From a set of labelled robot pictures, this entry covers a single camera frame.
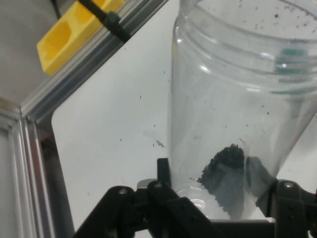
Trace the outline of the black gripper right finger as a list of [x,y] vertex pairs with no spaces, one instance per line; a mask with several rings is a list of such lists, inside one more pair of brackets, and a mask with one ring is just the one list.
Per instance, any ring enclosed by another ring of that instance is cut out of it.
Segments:
[[317,193],[273,177],[257,157],[246,159],[246,184],[265,217],[274,219],[275,238],[317,236]]

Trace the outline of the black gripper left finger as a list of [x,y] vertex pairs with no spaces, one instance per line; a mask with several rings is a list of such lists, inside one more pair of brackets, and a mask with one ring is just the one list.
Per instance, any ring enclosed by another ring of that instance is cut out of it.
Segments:
[[212,223],[171,188],[167,158],[157,160],[157,179],[146,188],[110,188],[75,233],[76,238],[132,238],[148,230],[154,238],[213,238]]

